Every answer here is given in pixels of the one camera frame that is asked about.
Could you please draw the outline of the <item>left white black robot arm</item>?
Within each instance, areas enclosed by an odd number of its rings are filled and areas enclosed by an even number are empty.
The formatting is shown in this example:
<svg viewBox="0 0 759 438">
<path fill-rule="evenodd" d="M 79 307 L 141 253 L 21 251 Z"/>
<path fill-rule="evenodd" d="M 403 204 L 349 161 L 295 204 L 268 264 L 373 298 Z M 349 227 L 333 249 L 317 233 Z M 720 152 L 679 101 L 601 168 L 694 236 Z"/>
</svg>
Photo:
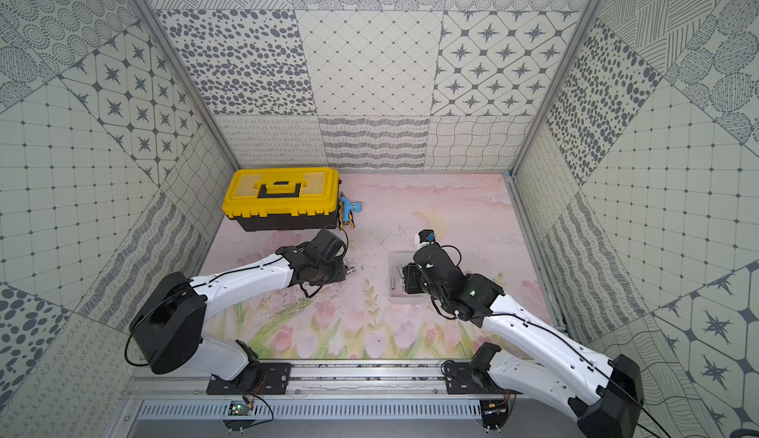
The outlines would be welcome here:
<svg viewBox="0 0 759 438">
<path fill-rule="evenodd" d="M 206 323 L 255 297 L 297 288 L 308 298 L 346 279 L 349 240 L 323 228 L 308 242 L 217 274 L 174 272 L 154 288 L 128 325 L 125 359 L 164 375 L 182 368 L 240 382 L 254 374 L 257 354 L 241 341 L 207 336 Z"/>
</svg>

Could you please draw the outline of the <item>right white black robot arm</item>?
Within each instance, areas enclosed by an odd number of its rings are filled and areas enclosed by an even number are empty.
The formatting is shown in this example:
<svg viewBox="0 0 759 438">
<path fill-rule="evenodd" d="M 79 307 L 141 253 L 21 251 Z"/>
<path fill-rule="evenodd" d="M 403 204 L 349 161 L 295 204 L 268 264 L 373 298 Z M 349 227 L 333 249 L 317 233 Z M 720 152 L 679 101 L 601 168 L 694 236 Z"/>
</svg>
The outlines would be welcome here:
<svg viewBox="0 0 759 438">
<path fill-rule="evenodd" d="M 447 321 L 463 321 L 516 345 L 526 363 L 486 342 L 474 353 L 470 380 L 484 393 L 523 393 L 573 419 L 586 437 L 632 437 L 644 407 L 642 370 L 624 354 L 610 358 L 583 346 L 539 319 L 502 287 L 464 273 L 432 230 L 419 232 L 413 278 Z"/>
</svg>

